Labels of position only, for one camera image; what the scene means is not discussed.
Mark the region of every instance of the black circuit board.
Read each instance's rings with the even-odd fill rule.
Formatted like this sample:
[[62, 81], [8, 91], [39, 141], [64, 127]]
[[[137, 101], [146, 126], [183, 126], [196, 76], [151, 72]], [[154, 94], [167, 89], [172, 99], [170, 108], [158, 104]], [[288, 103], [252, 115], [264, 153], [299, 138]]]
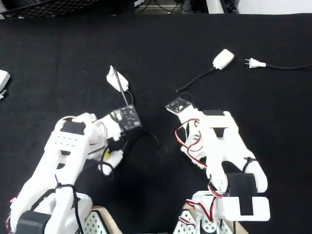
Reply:
[[174, 114], [178, 114], [190, 105], [191, 105], [191, 103], [189, 101], [186, 101], [186, 100], [180, 98], [179, 102], [178, 102], [178, 99], [175, 99], [174, 101], [172, 101], [168, 105], [166, 105], [165, 108], [168, 111], [173, 112]]
[[142, 127], [140, 119], [138, 118], [138, 115], [137, 115], [137, 111], [134, 105], [132, 104], [116, 109], [113, 111], [113, 113], [114, 113], [114, 116], [117, 118], [118, 122], [127, 131], [137, 128], [137, 127]]

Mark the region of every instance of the perforated metal plate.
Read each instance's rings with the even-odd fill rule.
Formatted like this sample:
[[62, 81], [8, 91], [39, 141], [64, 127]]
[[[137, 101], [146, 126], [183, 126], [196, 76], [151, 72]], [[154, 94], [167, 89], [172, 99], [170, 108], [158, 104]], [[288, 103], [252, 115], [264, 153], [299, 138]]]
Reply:
[[[195, 222], [191, 213], [187, 210], [182, 211], [181, 217], [190, 222]], [[179, 221], [173, 234], [195, 234], [195, 227], [193, 225], [186, 225], [185, 223]]]
[[98, 211], [91, 211], [84, 223], [84, 234], [109, 234]]

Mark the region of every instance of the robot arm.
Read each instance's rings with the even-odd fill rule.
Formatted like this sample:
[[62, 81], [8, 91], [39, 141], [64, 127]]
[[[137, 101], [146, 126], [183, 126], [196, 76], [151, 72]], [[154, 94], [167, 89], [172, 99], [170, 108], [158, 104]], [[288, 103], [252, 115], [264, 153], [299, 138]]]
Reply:
[[[56, 188], [57, 182], [74, 186], [85, 161], [100, 160], [108, 147], [107, 140], [119, 140], [123, 130], [110, 115], [99, 120], [89, 113], [70, 118], [70, 121], [65, 117], [57, 122], [32, 177], [11, 204], [10, 227], [13, 233], [35, 233], [42, 229], [45, 234], [63, 234], [75, 233], [78, 229], [72, 207], [73, 188]], [[111, 157], [104, 161], [116, 167], [121, 159], [122, 152], [112, 152]], [[103, 168], [106, 175], [111, 172], [111, 168]], [[83, 223], [89, 215], [92, 201], [84, 194], [77, 193], [77, 197], [78, 215]]]
[[[226, 111], [199, 111], [181, 98], [169, 103], [166, 109], [178, 116], [182, 123], [178, 129], [184, 128], [187, 133], [183, 142], [175, 132], [181, 151], [199, 168], [206, 170], [209, 180], [209, 191], [199, 191], [192, 200], [187, 200], [199, 217], [194, 223], [195, 227], [206, 222], [204, 219], [207, 217], [215, 231], [217, 225], [214, 220], [218, 219], [269, 220], [269, 201], [258, 195], [266, 191], [267, 178], [241, 139], [231, 114]], [[224, 161], [234, 164], [241, 173], [226, 174], [222, 167]], [[183, 220], [178, 223], [184, 224], [191, 225]]]

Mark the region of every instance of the white plastic piece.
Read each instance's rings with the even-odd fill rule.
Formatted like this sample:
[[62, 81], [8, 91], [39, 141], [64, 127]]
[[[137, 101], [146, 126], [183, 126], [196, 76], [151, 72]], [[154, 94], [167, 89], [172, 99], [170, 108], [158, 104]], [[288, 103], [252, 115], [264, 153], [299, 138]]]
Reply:
[[211, 14], [224, 14], [221, 5], [221, 0], [206, 0], [209, 15]]
[[[189, 212], [188, 210], [183, 210], [181, 213], [181, 217], [192, 223], [195, 222], [191, 212]], [[186, 225], [185, 223], [178, 221], [173, 234], [195, 234], [195, 227], [193, 225]]]
[[219, 227], [219, 233], [220, 234], [233, 234], [230, 227], [227, 225], [225, 221], [222, 222], [222, 225], [220, 227], [221, 218], [216, 219], [217, 226]]
[[[55, 175], [62, 184], [75, 183], [88, 156], [88, 146], [89, 141], [86, 136], [59, 131], [52, 132], [35, 172], [24, 184], [17, 199], [11, 204], [10, 225], [13, 232], [16, 232], [17, 222], [21, 214], [30, 210], [32, 205], [47, 190], [56, 187]], [[63, 156], [61, 151], [71, 153], [68, 156]], [[64, 163], [65, 166], [57, 170], [59, 163]], [[56, 189], [56, 205], [45, 227], [45, 234], [64, 233], [63, 228], [72, 205], [72, 188]]]
[[10, 74], [8, 72], [0, 70], [0, 91], [4, 89], [9, 78], [10, 78]]
[[108, 234], [105, 224], [95, 211], [90, 212], [83, 226], [84, 234]]
[[[126, 92], [129, 89], [129, 82], [118, 71], [117, 71], [117, 73], [118, 73], [118, 77], [120, 79], [121, 87], [122, 87], [123, 91]], [[113, 69], [112, 66], [110, 67], [110, 70], [109, 70], [109, 73], [106, 76], [106, 79], [107, 79], [107, 82], [109, 82], [116, 90], [121, 92], [120, 87], [118, 85], [117, 77], [115, 76], [114, 69]]]
[[234, 54], [232, 54], [227, 49], [224, 49], [217, 57], [214, 58], [213, 66], [215, 69], [222, 70], [234, 59]]
[[217, 215], [220, 218], [231, 221], [268, 221], [270, 219], [269, 201], [266, 197], [254, 196], [253, 215], [241, 215], [239, 198], [223, 197], [217, 199]]
[[267, 64], [265, 62], [259, 62], [256, 59], [250, 58], [245, 59], [247, 61], [245, 64], [249, 66], [249, 68], [256, 68], [256, 67], [266, 67]]
[[[118, 151], [112, 151], [108, 157], [107, 160], [104, 160], [104, 162], [109, 163], [113, 168], [115, 168], [122, 160], [123, 158], [123, 151], [122, 150], [118, 150]], [[99, 165], [98, 169], [100, 170], [100, 167], [102, 166], [103, 169], [103, 173], [108, 176], [111, 172], [112, 169], [107, 166], [107, 165]]]

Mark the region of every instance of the black tablecloth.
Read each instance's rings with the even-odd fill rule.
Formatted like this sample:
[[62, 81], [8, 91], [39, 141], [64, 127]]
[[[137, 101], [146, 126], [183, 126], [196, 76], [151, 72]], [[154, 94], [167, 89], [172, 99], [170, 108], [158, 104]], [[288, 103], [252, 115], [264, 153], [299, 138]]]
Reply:
[[194, 84], [200, 109], [232, 113], [265, 171], [271, 219], [243, 222], [250, 233], [303, 233], [311, 197], [312, 70], [248, 69], [253, 57], [275, 65], [312, 61], [312, 15], [166, 15], [0, 21], [0, 69], [12, 75], [0, 103], [0, 220], [39, 162], [56, 121], [122, 106], [106, 82], [109, 66], [128, 79], [145, 128], [112, 181], [87, 171], [78, 185], [108, 208], [125, 233], [170, 231], [186, 198], [205, 190], [204, 173], [180, 152], [177, 118], [164, 109], [175, 89], [212, 65], [224, 48], [226, 69]]

